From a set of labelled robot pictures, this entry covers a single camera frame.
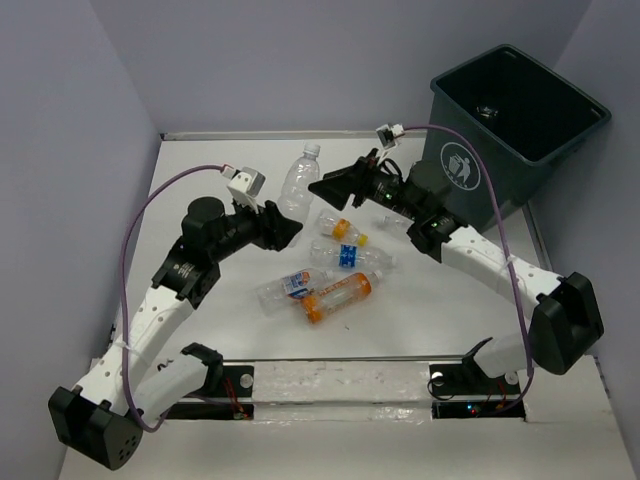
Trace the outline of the bottle blue orange white label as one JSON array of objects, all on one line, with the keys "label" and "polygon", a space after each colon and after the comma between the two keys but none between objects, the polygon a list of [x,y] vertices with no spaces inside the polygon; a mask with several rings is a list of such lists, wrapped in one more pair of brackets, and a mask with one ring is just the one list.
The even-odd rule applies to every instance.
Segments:
[{"label": "bottle blue orange white label", "polygon": [[333,279],[332,270],[309,267],[267,282],[257,287],[255,294],[262,310],[271,315],[324,288]]}]

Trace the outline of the clear ribbed bottle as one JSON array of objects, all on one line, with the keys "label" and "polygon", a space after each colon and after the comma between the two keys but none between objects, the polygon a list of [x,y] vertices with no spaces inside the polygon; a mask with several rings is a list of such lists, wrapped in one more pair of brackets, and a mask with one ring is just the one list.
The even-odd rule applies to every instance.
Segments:
[{"label": "clear ribbed bottle", "polygon": [[495,122],[500,115],[500,108],[498,105],[481,102],[476,106],[476,115],[483,122]]}]

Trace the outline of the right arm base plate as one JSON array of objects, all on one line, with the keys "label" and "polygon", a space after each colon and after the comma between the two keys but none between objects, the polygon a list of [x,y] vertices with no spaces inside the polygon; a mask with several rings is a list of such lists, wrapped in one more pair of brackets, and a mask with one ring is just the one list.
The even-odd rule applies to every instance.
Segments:
[{"label": "right arm base plate", "polygon": [[526,419],[518,380],[509,383],[504,377],[489,378],[468,371],[462,363],[430,364],[427,391],[435,420]]}]

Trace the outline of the clear bottle white cap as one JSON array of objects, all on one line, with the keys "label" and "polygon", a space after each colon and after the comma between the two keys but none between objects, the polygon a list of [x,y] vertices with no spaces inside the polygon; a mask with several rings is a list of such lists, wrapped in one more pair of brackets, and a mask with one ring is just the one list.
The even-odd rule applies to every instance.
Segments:
[{"label": "clear bottle white cap", "polygon": [[320,177],[320,151],[321,147],[317,144],[304,145],[302,155],[292,164],[285,177],[277,200],[283,216],[302,224],[306,223],[313,202],[308,186]]}]

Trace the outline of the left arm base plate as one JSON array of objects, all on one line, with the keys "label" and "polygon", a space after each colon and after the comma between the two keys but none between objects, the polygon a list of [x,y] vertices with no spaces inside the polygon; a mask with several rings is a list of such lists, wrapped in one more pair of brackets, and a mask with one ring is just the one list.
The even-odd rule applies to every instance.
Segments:
[{"label": "left arm base plate", "polygon": [[252,420],[254,367],[225,365],[219,383],[180,400],[169,410],[168,420]]}]

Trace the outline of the large orange label bottle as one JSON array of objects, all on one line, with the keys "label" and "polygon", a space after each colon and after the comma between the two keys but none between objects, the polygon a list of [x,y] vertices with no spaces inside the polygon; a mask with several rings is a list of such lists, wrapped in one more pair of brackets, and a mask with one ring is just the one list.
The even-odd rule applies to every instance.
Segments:
[{"label": "large orange label bottle", "polygon": [[383,278],[379,270],[353,273],[304,297],[300,301],[301,309],[310,323],[317,324],[367,298]]}]

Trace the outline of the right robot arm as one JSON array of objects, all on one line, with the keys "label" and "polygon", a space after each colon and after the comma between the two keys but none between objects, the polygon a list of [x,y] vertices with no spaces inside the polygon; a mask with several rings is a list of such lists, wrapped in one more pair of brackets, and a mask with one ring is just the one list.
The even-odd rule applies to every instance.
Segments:
[{"label": "right robot arm", "polygon": [[520,332],[485,339],[468,353],[460,368],[468,390],[482,392],[523,369],[565,374],[604,333],[591,282],[578,272],[562,277],[537,268],[490,242],[447,208],[451,189],[434,163],[421,160],[402,177],[386,171],[375,151],[309,186],[338,210],[370,200],[410,219],[407,235],[420,253],[515,305]]}]

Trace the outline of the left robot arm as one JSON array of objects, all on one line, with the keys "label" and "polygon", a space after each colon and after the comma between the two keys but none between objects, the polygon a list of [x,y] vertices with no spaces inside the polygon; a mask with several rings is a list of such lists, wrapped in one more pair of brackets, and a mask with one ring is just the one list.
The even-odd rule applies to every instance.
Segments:
[{"label": "left robot arm", "polygon": [[124,466],[153,421],[182,397],[209,395],[221,383],[223,357],[204,345],[184,347],[167,367],[145,375],[177,328],[220,279],[220,263],[249,244],[281,251],[300,222],[268,201],[235,204],[226,214],[215,197],[192,201],[181,235],[169,250],[134,315],[124,313],[122,333],[72,389],[57,388],[48,409],[61,443],[109,470]]}]

